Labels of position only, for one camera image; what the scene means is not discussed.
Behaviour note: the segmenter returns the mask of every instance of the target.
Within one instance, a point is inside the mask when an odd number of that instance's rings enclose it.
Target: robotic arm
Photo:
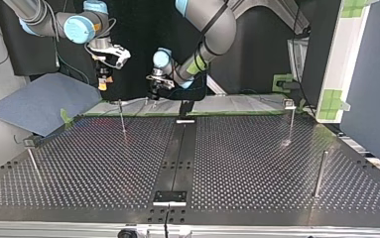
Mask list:
[[[111,44],[109,33],[112,26],[109,25],[107,6],[102,1],[84,1],[81,14],[55,14],[45,0],[4,2],[17,14],[25,32],[40,37],[68,38],[76,44],[84,44],[97,61],[100,90],[107,89],[106,82],[111,81],[113,68],[121,69],[131,57],[121,46]]]
[[[175,87],[189,88],[194,76],[206,70],[207,64],[229,51],[236,37],[236,19],[223,0],[176,0],[176,7],[202,35],[204,41],[193,56],[182,65],[172,58],[172,52],[159,49],[154,57],[154,69],[147,79],[152,82],[152,93],[156,89]]]

